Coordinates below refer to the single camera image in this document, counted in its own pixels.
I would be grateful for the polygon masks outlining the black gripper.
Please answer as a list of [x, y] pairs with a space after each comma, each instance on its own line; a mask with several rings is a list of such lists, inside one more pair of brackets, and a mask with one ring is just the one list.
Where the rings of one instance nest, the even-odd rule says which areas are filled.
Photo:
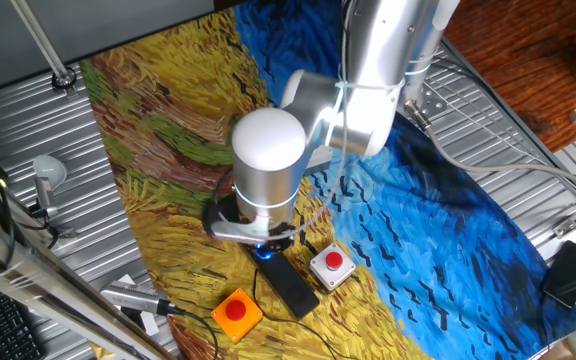
[[294, 227], [276, 227], [270, 231], [271, 235], [279, 235], [277, 240], [269, 240], [255, 246], [256, 250], [286, 250], [294, 243]]

